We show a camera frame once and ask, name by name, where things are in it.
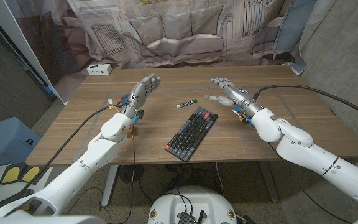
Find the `wooden table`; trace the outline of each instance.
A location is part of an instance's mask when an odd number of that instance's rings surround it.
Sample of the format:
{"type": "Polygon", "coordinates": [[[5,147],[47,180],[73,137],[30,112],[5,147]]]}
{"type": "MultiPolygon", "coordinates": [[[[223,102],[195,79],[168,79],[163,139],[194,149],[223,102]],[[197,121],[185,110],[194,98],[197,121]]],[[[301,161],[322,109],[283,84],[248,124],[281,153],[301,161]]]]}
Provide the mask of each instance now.
{"type": "MultiPolygon", "coordinates": [[[[27,159],[30,166],[42,166],[66,138],[91,113],[107,105],[107,99],[119,101],[146,75],[154,72],[161,77],[160,88],[146,104],[144,118],[136,124],[135,152],[138,164],[181,162],[165,152],[164,146],[199,106],[219,115],[204,141],[189,162],[264,161],[278,159],[269,145],[263,142],[251,125],[242,124],[237,116],[217,102],[204,100],[204,95],[224,96],[210,81],[226,77],[251,94],[266,85],[306,83],[284,65],[254,67],[197,67],[115,70],[108,76],[88,76],[71,101],[45,133],[27,159]],[[197,103],[177,109],[176,105],[196,98],[197,103]]],[[[276,118],[284,118],[294,126],[309,132],[314,142],[340,157],[358,157],[358,140],[319,99],[316,93],[294,88],[265,90],[258,98],[276,118]]],[[[100,132],[103,123],[116,110],[105,110],[91,119],[67,144],[53,166],[68,166],[79,158],[90,141],[100,132]]],[[[120,145],[120,153],[112,164],[131,164],[132,140],[120,145]]]]}

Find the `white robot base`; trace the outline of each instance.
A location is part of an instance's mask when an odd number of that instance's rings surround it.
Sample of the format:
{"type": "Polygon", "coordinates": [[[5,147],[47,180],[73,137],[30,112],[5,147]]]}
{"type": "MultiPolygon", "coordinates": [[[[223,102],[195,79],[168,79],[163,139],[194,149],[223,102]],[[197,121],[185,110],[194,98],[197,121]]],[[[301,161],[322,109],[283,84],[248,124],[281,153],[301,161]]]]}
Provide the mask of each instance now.
{"type": "MultiPolygon", "coordinates": [[[[236,214],[233,206],[222,195],[206,187],[188,185],[179,187],[180,195],[187,197],[193,205],[192,215],[197,223],[202,224],[236,224],[236,214]],[[200,222],[201,210],[204,218],[200,222]]],[[[167,194],[159,197],[152,205],[149,213],[148,224],[179,223],[180,214],[187,207],[187,214],[191,213],[190,202],[178,195],[177,189],[172,189],[167,194]]]]}

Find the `keyboard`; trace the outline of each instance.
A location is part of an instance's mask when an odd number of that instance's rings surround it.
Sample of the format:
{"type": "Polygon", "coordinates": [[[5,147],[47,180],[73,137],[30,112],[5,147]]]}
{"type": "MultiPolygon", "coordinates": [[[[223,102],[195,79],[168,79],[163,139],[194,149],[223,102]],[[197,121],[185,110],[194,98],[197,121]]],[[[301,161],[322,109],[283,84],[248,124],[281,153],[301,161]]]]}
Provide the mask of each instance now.
{"type": "Polygon", "coordinates": [[[183,162],[189,161],[216,118],[217,114],[198,107],[165,146],[165,150],[183,162]]]}

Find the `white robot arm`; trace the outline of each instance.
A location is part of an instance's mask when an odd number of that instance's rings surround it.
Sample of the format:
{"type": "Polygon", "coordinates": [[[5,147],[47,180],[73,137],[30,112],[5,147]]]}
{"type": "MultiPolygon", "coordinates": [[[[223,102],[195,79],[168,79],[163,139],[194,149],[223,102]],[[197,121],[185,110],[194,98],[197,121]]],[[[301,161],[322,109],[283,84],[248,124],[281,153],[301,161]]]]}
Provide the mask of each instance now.
{"type": "Polygon", "coordinates": [[[217,78],[212,81],[244,110],[263,141],[276,142],[282,138],[276,148],[282,158],[318,173],[358,202],[357,166],[315,145],[309,133],[288,121],[273,120],[273,112],[261,107],[246,90],[235,86],[230,80],[217,78]]]}
{"type": "Polygon", "coordinates": [[[121,113],[115,114],[103,124],[101,132],[91,140],[87,151],[76,162],[44,189],[1,207],[0,218],[61,214],[92,174],[117,156],[119,144],[126,138],[123,130],[130,128],[137,110],[159,84],[160,78],[154,78],[154,73],[139,82],[132,89],[128,104],[123,107],[121,113]],[[21,210],[29,205],[37,209],[31,214],[21,210]]]}

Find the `blue stool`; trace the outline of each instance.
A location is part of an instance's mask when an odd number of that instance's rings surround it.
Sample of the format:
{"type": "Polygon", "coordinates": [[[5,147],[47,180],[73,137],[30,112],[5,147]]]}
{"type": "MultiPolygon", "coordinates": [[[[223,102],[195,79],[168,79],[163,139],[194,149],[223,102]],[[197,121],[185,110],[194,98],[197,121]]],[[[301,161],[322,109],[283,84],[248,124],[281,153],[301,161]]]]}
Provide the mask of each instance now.
{"type": "Polygon", "coordinates": [[[40,137],[13,117],[0,122],[0,165],[25,162],[40,137]]]}

